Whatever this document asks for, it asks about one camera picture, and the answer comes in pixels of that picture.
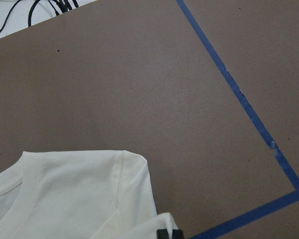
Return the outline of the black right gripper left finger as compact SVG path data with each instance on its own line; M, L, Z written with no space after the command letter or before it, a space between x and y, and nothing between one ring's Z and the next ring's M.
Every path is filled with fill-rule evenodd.
M156 231L157 239L168 239L168 231L167 229L159 229Z

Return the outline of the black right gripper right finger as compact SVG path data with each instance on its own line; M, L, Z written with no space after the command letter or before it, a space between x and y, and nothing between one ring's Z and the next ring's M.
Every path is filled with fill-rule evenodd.
M183 239L183 230L173 229L172 230L172 239Z

